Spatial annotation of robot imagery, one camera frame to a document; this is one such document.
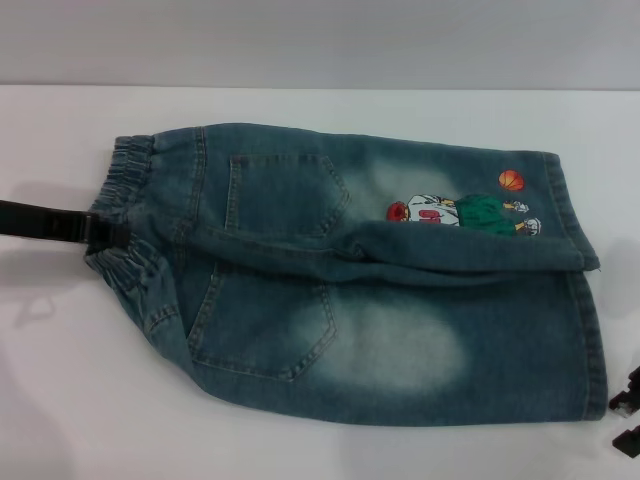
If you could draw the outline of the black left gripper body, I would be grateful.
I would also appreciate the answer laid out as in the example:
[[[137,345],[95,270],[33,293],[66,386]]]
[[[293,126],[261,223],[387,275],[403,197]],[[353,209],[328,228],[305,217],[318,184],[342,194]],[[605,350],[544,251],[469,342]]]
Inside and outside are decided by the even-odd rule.
[[[0,233],[10,236],[44,236],[48,210],[44,207],[0,201]]]

